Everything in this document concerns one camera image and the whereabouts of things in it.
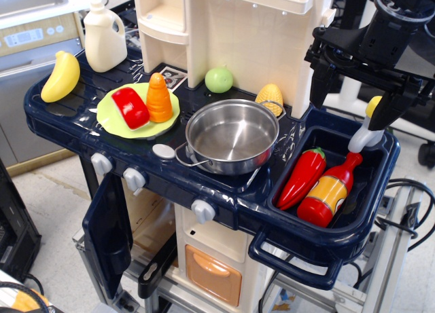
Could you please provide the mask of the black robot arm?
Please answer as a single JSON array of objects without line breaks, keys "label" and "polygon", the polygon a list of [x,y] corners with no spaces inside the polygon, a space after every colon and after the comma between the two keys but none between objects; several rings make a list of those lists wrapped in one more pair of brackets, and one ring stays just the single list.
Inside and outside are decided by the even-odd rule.
[{"label": "black robot arm", "polygon": [[337,75],[384,92],[370,130],[382,130],[434,90],[434,76],[406,63],[404,55],[416,32],[434,17],[434,0],[373,0],[376,10],[360,29],[317,27],[305,60],[313,70],[310,101],[320,108]]}]

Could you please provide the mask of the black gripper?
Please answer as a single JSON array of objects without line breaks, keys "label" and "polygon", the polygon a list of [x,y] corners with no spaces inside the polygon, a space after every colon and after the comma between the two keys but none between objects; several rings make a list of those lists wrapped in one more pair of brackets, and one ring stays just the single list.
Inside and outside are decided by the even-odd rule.
[{"label": "black gripper", "polygon": [[337,75],[385,91],[373,111],[368,129],[384,130],[410,107],[410,98],[404,96],[407,82],[423,82],[424,87],[412,96],[413,105],[424,105],[431,99],[431,64],[406,48],[398,63],[388,66],[378,60],[364,59],[357,54],[358,42],[366,29],[340,30],[317,27],[314,41],[307,50],[305,60],[313,69],[310,101],[320,109]]}]

